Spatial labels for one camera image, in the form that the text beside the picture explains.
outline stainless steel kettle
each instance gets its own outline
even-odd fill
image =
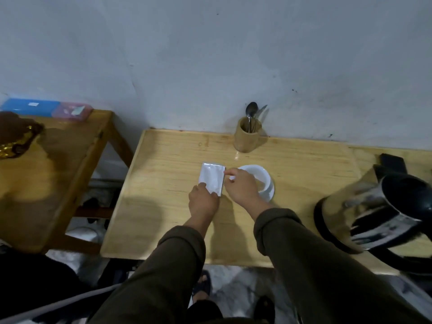
[[[345,252],[369,250],[400,270],[432,272],[432,260],[424,261],[427,268],[418,261],[413,267],[411,259],[388,250],[423,231],[432,237],[432,187],[419,178],[374,165],[359,181],[319,201],[314,219],[322,237]]]

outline utensil holder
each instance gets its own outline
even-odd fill
[[[253,133],[248,133],[249,119],[242,117],[237,123],[237,128],[234,134],[234,148],[240,152],[251,152],[258,146],[258,141],[261,136],[262,124],[256,119],[251,119],[251,127],[254,128]]]

